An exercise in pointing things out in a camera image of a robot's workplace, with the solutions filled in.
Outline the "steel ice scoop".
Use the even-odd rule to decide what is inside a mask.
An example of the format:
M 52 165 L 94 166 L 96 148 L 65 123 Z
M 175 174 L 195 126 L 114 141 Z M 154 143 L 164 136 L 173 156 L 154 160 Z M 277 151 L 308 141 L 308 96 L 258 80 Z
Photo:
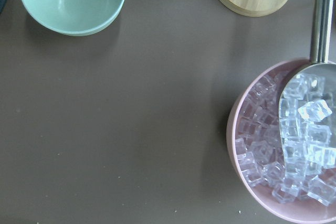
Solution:
M 315 0 L 309 62 L 284 86 L 279 127 L 286 160 L 335 167 L 335 64 L 329 62 L 333 0 Z

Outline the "pink ice bowl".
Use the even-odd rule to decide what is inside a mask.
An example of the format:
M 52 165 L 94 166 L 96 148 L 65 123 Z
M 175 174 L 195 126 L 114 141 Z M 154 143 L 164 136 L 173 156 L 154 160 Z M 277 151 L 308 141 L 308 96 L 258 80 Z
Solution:
M 273 215 L 293 223 L 335 223 L 335 204 L 328 207 L 310 199 L 306 201 L 295 200 L 292 203 L 281 204 L 271 195 L 271 188 L 259 185 L 251 188 L 245 181 L 242 171 L 238 165 L 235 150 L 236 128 L 240 121 L 239 112 L 250 89 L 259 81 L 261 77 L 268 73 L 277 74 L 283 70 L 294 71 L 308 63 L 307 59 L 299 58 L 282 61 L 262 72 L 236 99 L 230 111 L 226 126 L 226 145 L 231 164 L 237 177 L 244 185 L 249 194 L 267 211 Z

